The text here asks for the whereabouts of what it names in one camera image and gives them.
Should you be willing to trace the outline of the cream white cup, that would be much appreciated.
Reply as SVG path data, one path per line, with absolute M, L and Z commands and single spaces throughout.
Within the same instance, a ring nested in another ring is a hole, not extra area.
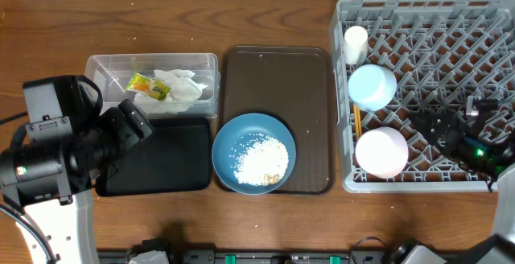
M 357 64 L 368 53 L 367 30 L 362 26 L 352 26 L 344 33 L 344 59 L 346 64 Z

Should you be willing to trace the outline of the pink bowl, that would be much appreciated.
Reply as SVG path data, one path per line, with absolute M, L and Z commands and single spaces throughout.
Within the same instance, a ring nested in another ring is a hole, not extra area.
M 357 164 L 364 171 L 388 179 L 403 171 L 409 158 L 409 148 L 399 131 L 380 127 L 360 136 L 355 156 Z

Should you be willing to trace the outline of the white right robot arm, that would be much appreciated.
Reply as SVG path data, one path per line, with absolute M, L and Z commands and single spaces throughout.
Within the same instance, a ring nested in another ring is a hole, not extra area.
M 497 186 L 496 212 L 490 236 L 449 259 L 459 264 L 514 263 L 514 137 L 502 144 L 487 144 L 450 114 L 421 110 L 409 115 L 414 128 L 440 154 L 464 163 L 468 171 L 488 176 Z

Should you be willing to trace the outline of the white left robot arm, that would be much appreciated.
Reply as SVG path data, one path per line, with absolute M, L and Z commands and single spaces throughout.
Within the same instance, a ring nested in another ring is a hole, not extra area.
M 1 153 L 1 210 L 13 218 L 34 263 L 97 263 L 93 181 L 154 128 L 129 100 L 103 110 L 85 76 L 23 84 L 28 123 Z

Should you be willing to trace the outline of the dark blue plate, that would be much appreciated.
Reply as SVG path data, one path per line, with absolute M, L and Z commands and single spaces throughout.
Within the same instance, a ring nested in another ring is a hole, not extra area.
M 247 139 L 250 133 L 269 135 L 285 145 L 289 155 L 289 164 L 286 174 L 277 184 L 255 187 L 237 182 L 231 168 L 235 159 L 231 159 L 229 156 L 234 154 L 233 147 L 236 147 L 238 143 L 243 143 L 241 137 Z M 296 145 L 291 132 L 278 119 L 263 113 L 247 113 L 230 120 L 220 129 L 212 147 L 212 163 L 220 181 L 229 189 L 246 195 L 262 195 L 281 187 L 295 169 L 295 161 Z

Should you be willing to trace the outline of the light blue saucer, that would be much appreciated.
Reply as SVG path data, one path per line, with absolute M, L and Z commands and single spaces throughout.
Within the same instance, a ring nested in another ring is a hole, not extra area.
M 388 68 L 366 64 L 348 79 L 348 95 L 362 111 L 375 112 L 387 106 L 397 90 L 397 79 Z

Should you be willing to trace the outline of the white napkin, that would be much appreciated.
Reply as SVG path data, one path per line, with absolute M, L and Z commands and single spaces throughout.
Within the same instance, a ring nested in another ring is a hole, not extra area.
M 161 80 L 171 90 L 163 101 L 136 93 L 134 104 L 147 114 L 182 113 L 187 111 L 194 101 L 198 101 L 203 91 L 208 87 L 206 84 L 197 83 L 192 78 L 193 71 L 173 69 L 164 71 L 154 70 L 152 77 Z

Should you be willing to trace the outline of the yellow green snack wrapper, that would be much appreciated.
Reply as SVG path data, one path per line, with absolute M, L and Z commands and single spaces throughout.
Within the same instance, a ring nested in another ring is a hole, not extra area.
M 125 87 L 125 91 L 141 93 L 158 101 L 163 101 L 170 90 L 161 80 L 143 76 L 138 72 L 131 77 L 128 85 Z

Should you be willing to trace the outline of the leftover rice pile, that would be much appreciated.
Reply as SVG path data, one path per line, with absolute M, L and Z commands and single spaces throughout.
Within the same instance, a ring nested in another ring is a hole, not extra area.
M 235 159 L 231 166 L 239 184 L 265 187 L 277 184 L 286 174 L 289 155 L 285 145 L 276 138 L 262 133 L 241 137 L 243 143 L 232 148 Z

